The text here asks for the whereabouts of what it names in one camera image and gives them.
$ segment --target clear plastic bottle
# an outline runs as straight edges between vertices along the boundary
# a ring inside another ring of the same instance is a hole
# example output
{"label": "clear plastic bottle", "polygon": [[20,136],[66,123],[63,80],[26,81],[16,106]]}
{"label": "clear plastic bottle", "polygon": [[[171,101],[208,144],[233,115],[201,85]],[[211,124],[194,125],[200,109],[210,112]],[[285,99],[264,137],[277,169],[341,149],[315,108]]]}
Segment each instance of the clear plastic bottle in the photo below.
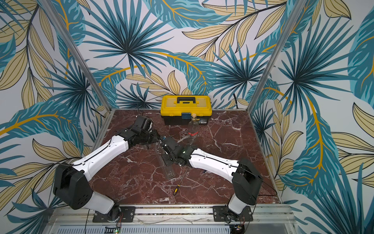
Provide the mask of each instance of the clear plastic bottle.
{"label": "clear plastic bottle", "polygon": [[192,119],[188,123],[188,143],[193,144],[195,138],[199,133],[199,123],[197,122],[196,114],[192,114]]}

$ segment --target mounting plate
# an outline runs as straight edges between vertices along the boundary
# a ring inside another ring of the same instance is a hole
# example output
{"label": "mounting plate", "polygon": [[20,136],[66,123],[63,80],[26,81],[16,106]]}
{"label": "mounting plate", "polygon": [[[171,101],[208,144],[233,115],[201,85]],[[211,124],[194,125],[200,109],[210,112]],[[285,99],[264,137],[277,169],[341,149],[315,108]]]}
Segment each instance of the mounting plate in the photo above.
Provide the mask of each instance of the mounting plate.
{"label": "mounting plate", "polygon": [[[123,213],[121,223],[132,223],[134,219],[134,214],[135,214],[135,207],[134,206],[120,206],[119,208],[121,209],[121,212]],[[103,214],[96,212],[92,219],[92,222],[93,223],[116,223],[117,221],[110,222],[106,219],[106,217]]]}
{"label": "mounting plate", "polygon": [[[222,214],[227,214],[228,210],[229,209],[228,209],[227,206],[213,206],[213,217],[214,217],[214,221],[215,222],[229,221],[228,218],[226,217],[226,215],[222,215]],[[242,214],[241,215],[242,215],[242,217],[245,218],[246,222],[253,221],[251,208],[249,206],[246,206],[242,210]]]}

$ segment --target black cable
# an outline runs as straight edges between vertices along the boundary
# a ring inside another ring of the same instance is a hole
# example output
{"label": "black cable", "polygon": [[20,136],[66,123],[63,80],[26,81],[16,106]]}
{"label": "black cable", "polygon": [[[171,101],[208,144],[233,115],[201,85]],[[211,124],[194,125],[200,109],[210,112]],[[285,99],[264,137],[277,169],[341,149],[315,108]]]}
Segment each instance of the black cable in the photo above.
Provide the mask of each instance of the black cable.
{"label": "black cable", "polygon": [[90,213],[90,209],[88,209],[88,212],[87,212],[87,218],[86,218],[86,224],[85,224],[85,234],[86,234],[86,227],[87,227],[87,221],[88,221],[88,214]]}

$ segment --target marble tabletop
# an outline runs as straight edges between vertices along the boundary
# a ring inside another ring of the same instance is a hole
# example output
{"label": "marble tabletop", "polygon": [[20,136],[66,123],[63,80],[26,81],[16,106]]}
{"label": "marble tabletop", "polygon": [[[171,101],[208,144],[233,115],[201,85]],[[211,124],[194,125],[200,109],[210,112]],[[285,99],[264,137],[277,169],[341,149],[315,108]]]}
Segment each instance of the marble tabletop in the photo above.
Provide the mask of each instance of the marble tabletop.
{"label": "marble tabletop", "polygon": [[[187,143],[187,126],[165,125],[159,110],[116,110],[104,141],[118,130],[134,123],[136,115],[153,120],[162,136],[171,136]],[[213,111],[208,124],[201,125],[195,144],[202,150],[228,159],[248,158],[261,173],[264,181],[272,185],[264,157],[256,140],[254,129],[246,111]],[[234,193],[232,184],[224,178],[197,168],[172,165],[175,178],[164,178],[156,152],[136,146],[117,156],[103,167],[90,181],[93,190],[107,195],[120,204],[224,204]],[[188,170],[180,191],[173,190]],[[263,183],[260,194],[274,194]],[[260,196],[258,203],[279,203],[277,197]]]}

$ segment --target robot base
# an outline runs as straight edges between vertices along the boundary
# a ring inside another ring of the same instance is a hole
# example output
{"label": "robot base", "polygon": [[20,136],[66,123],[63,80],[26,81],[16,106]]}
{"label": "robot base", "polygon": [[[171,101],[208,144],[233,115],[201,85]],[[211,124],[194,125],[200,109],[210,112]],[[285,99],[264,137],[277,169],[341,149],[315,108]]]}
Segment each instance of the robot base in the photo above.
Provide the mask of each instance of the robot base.
{"label": "robot base", "polygon": [[246,206],[242,213],[239,215],[230,213],[227,206],[213,206],[213,215],[215,222],[230,222],[232,221],[240,221],[240,217],[244,217],[246,222],[253,221],[251,208]]}
{"label": "robot base", "polygon": [[[120,206],[119,207],[121,212],[123,213],[121,223],[132,223],[135,214],[135,207],[134,206]],[[116,223],[118,220],[115,221],[108,221],[107,216],[103,215],[100,212],[96,212],[92,222],[93,223]]]}

